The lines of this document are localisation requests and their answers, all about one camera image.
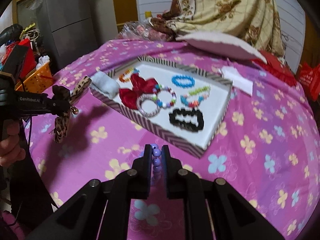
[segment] white pillow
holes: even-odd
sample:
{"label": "white pillow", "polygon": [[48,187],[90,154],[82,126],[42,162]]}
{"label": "white pillow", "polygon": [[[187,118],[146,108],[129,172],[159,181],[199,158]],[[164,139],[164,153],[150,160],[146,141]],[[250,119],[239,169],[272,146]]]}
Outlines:
{"label": "white pillow", "polygon": [[257,49],[247,42],[229,34],[201,31],[177,37],[176,40],[186,41],[195,48],[220,56],[241,60],[258,58],[267,64],[266,58]]}

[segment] purple bead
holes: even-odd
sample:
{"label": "purple bead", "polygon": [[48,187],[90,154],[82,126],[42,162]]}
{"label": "purple bead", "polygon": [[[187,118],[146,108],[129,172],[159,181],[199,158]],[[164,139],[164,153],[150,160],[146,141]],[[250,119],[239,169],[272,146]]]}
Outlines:
{"label": "purple bead", "polygon": [[159,147],[158,147],[158,145],[156,143],[152,143],[151,144],[151,148],[152,149],[158,149]]}
{"label": "purple bead", "polygon": [[161,178],[161,173],[156,173],[156,174],[153,174],[153,179],[154,180],[158,180]]}
{"label": "purple bead", "polygon": [[161,160],[159,158],[155,158],[152,160],[152,164],[153,166],[158,167],[161,165]]}
{"label": "purple bead", "polygon": [[162,167],[161,166],[153,166],[153,173],[161,172]]}
{"label": "purple bead", "polygon": [[154,157],[159,157],[159,156],[161,156],[161,151],[159,149],[153,149],[152,155]]}

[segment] pink bedsheet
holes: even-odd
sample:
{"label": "pink bedsheet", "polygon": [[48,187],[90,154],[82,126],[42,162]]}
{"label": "pink bedsheet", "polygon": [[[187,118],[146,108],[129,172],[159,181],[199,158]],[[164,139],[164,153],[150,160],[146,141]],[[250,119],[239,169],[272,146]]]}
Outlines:
{"label": "pink bedsheet", "polygon": [[[115,40],[57,73],[57,84],[73,89],[84,75],[142,54],[213,72],[227,65],[184,43]],[[236,62],[233,66],[253,81],[252,98],[233,90],[218,134],[201,159],[173,145],[170,151],[204,179],[224,177],[286,239],[295,239],[319,198],[320,138],[311,109],[300,85],[289,87],[264,71]],[[31,155],[59,206],[90,179],[113,179],[129,169],[145,144],[167,144],[90,92],[76,106],[80,114],[62,144],[50,134],[54,116],[33,119]],[[182,201],[167,200],[162,182],[152,187],[148,200],[132,201],[128,239],[184,239]]]}

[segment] black scrunchie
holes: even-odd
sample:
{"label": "black scrunchie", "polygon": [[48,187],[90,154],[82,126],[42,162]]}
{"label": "black scrunchie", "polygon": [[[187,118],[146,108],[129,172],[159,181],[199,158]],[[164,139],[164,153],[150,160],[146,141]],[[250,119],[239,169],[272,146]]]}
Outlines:
{"label": "black scrunchie", "polygon": [[[177,120],[176,119],[177,115],[183,115],[183,116],[196,115],[197,120],[198,120],[198,126],[196,126],[191,121],[185,122],[185,121]],[[185,130],[192,131],[192,132],[198,132],[200,130],[203,130],[203,127],[204,127],[204,120],[203,120],[202,112],[200,110],[195,110],[195,109],[192,109],[191,111],[187,111],[184,108],[181,108],[181,109],[176,108],[172,111],[172,113],[169,114],[169,121],[174,126],[178,126],[181,129],[185,129]]]}

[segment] striped tray border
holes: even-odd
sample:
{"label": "striped tray border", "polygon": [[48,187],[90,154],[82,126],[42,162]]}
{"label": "striped tray border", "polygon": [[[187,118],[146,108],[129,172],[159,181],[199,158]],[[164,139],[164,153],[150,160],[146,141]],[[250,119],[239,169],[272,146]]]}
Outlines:
{"label": "striped tray border", "polygon": [[[190,73],[195,73],[198,74],[199,76],[202,77],[206,77],[209,78],[211,80],[214,80],[216,82],[219,82],[223,85],[226,85],[227,87],[229,87],[229,93],[228,93],[228,103],[226,106],[226,109],[224,111],[224,114],[219,122],[219,125],[217,126],[217,128],[220,126],[220,123],[222,122],[227,108],[228,108],[228,104],[230,101],[230,95],[231,95],[231,88],[232,88],[232,81],[225,79],[223,77],[220,77],[218,75],[212,74],[212,73],[208,73],[207,71],[203,70],[203,69],[199,69],[199,68],[193,68],[193,67],[189,67],[189,66],[185,66],[185,65],[181,65],[178,64],[176,62],[173,61],[169,61],[169,60],[165,60],[162,58],[154,58],[151,56],[139,56],[137,59],[130,61],[124,65],[121,65],[113,70],[110,70],[107,75],[111,78],[113,78],[114,76],[118,75],[119,73],[122,73],[126,68],[128,68],[130,65],[134,64],[135,62],[138,61],[146,61],[146,62],[151,62],[151,63],[157,63],[157,64],[162,64],[162,65],[166,65],[166,66],[170,66],[173,68],[178,68]],[[105,103],[106,105],[110,106],[111,108],[113,108],[114,110],[118,111],[119,113],[121,113],[122,115],[124,115],[125,117],[131,119],[132,121],[136,122],[137,124],[141,125],[143,128],[147,129],[148,131],[154,133],[155,135],[159,136],[160,138],[166,140],[167,142],[173,144],[174,146],[178,147],[179,149],[188,152],[189,154],[191,154],[194,157],[197,158],[201,158],[201,156],[204,154],[204,152],[206,151],[207,147],[210,145],[210,142],[208,143],[208,145],[205,148],[201,148],[193,143],[190,143],[189,141],[187,141],[186,139],[183,139],[175,134],[173,134],[172,132],[162,128],[160,125],[154,124],[152,123],[149,119],[147,119],[146,117],[141,116],[140,114],[138,114],[135,110],[132,110],[124,105],[121,105],[109,98],[107,98],[106,96],[104,96],[103,94],[101,94],[100,92],[98,92],[97,90],[93,89],[92,87],[90,87],[90,90],[92,92],[92,95],[94,97],[96,97],[97,99],[99,99],[100,101],[102,101],[103,103]]]}

